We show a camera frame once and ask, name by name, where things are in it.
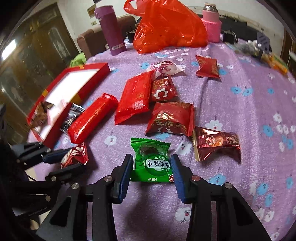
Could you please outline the white tissue wad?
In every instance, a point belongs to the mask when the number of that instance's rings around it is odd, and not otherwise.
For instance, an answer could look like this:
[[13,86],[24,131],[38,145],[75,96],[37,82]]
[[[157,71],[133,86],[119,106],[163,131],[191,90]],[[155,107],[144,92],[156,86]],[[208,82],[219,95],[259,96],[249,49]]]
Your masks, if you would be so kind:
[[257,40],[248,40],[247,45],[249,48],[256,49],[257,48]]

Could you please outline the green cloth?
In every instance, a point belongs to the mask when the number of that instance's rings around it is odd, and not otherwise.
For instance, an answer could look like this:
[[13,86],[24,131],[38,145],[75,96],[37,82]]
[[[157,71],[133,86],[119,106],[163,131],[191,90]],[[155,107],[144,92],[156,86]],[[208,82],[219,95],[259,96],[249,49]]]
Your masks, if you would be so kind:
[[78,55],[75,56],[74,59],[70,61],[69,67],[77,67],[79,65],[84,65],[86,64],[87,60],[85,57],[85,54],[83,52],[79,53]]

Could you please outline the brown snack packet in box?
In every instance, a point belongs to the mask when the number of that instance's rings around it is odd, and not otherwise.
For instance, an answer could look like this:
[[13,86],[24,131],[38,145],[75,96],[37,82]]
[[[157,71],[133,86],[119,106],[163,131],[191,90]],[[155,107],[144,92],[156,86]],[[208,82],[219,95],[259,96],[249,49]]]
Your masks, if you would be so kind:
[[50,110],[53,106],[54,104],[47,101],[39,102],[32,115],[31,121],[29,122],[29,127],[33,129],[46,124],[48,120],[47,111]]

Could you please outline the pink bear snack packet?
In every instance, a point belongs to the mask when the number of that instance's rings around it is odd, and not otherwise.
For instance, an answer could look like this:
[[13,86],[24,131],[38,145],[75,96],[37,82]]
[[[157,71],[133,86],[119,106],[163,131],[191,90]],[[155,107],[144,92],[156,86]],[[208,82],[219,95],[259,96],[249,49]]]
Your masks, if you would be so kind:
[[146,72],[153,72],[153,79],[157,78],[165,78],[169,75],[175,75],[182,71],[184,71],[184,68],[179,67],[175,63],[171,61],[160,61],[156,63],[152,63],[148,66],[146,69]]

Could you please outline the green snack packet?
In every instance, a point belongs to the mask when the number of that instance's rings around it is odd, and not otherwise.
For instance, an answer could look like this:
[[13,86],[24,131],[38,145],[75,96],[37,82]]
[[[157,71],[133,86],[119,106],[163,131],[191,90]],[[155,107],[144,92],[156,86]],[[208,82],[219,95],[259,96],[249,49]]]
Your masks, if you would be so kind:
[[130,175],[133,182],[173,183],[174,177],[168,156],[170,143],[148,138],[131,138],[135,164]]

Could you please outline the small red white candy packet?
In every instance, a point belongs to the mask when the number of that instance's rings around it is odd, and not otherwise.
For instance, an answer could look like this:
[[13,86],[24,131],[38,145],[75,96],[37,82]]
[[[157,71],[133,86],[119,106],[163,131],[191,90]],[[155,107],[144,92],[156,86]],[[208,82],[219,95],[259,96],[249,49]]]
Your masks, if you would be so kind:
[[64,155],[64,157],[60,162],[60,167],[61,169],[63,169],[75,164],[86,165],[88,161],[89,161],[89,158],[88,158],[86,144],[81,143],[71,148]]

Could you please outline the purple floral tablecloth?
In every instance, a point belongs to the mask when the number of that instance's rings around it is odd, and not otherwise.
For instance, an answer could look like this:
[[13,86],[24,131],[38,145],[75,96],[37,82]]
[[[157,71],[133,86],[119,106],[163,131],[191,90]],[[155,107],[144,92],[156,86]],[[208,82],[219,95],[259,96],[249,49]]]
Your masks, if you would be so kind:
[[[196,55],[217,59],[221,82],[199,78]],[[184,71],[172,77],[180,101],[193,103],[195,126],[237,133],[241,165],[224,155],[197,162],[191,138],[169,133],[152,138],[171,143],[194,174],[218,185],[232,183],[262,222],[271,240],[281,240],[295,222],[295,78],[288,78],[251,57],[238,56],[224,43],[201,48],[174,48],[140,55],[110,51],[87,63],[107,62],[108,77],[82,104],[87,108],[106,92],[120,100],[127,80],[152,63],[172,61]],[[114,124],[114,114],[90,137],[88,173],[95,183],[120,165],[126,153],[134,155],[130,138],[145,138],[149,113]],[[172,184],[131,182],[126,199],[113,206],[118,240],[186,240],[191,205],[182,204]]]

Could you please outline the red flower snack packet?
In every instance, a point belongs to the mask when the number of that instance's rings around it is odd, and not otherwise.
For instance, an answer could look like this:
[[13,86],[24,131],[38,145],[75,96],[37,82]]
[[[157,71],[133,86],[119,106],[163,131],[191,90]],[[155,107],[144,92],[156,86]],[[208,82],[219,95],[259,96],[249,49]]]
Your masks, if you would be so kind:
[[152,82],[151,102],[166,102],[177,96],[177,90],[170,75]]

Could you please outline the dark red cookie packet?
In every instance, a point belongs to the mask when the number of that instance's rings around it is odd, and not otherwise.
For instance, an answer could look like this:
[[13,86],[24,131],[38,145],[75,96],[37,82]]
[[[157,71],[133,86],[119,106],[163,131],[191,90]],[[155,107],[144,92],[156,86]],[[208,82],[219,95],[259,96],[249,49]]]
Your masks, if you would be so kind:
[[206,161],[213,154],[222,154],[241,163],[241,148],[236,133],[227,133],[199,126],[192,134],[195,157],[198,162]]

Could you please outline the large red flat packet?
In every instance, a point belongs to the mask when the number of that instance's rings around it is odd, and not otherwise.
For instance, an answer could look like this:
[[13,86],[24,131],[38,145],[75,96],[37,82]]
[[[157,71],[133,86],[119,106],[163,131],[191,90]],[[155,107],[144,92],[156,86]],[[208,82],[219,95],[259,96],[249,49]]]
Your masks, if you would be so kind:
[[125,85],[115,114],[115,124],[119,125],[136,114],[149,111],[149,101],[154,71],[130,78]]

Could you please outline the red plastic bag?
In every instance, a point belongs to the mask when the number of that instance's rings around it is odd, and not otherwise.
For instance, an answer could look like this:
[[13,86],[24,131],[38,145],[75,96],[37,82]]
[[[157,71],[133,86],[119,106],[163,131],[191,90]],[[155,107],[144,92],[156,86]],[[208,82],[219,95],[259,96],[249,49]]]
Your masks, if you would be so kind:
[[123,9],[141,20],[133,46],[139,54],[160,51],[166,47],[205,47],[206,28],[201,18],[180,1],[126,1]]

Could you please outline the orange yellow snack packs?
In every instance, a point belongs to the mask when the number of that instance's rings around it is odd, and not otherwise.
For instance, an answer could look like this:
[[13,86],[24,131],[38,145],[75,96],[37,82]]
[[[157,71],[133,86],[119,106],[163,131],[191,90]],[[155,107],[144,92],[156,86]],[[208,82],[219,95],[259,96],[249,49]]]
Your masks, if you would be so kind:
[[287,75],[288,67],[279,56],[269,52],[268,54],[263,53],[261,59],[266,62],[270,68],[277,70],[282,75]]

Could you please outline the red jujube snack packet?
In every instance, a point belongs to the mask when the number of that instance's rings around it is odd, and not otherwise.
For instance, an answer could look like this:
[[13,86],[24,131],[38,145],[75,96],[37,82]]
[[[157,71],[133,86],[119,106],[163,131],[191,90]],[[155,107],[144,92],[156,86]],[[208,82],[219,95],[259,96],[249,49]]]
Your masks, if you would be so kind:
[[198,77],[208,77],[220,79],[217,60],[196,55],[199,69],[196,72]]

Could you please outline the brown sofa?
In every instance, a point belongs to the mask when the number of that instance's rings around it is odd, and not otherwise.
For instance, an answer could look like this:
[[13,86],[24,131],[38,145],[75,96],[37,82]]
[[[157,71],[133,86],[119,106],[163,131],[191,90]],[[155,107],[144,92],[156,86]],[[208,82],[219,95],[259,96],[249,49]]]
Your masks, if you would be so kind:
[[[126,33],[135,29],[136,20],[132,15],[121,16],[117,18],[117,22],[123,39],[127,37]],[[80,34],[77,38],[77,44],[88,60],[90,57],[104,52],[107,41],[99,25]]]

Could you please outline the purple thermos bottle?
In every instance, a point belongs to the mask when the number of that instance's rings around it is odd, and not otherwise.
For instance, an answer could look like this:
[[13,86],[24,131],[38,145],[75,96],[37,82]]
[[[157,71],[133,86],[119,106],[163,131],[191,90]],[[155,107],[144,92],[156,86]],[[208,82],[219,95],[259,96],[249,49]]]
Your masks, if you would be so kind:
[[111,55],[115,56],[126,51],[126,45],[113,6],[100,6],[95,8],[94,13],[99,20]]

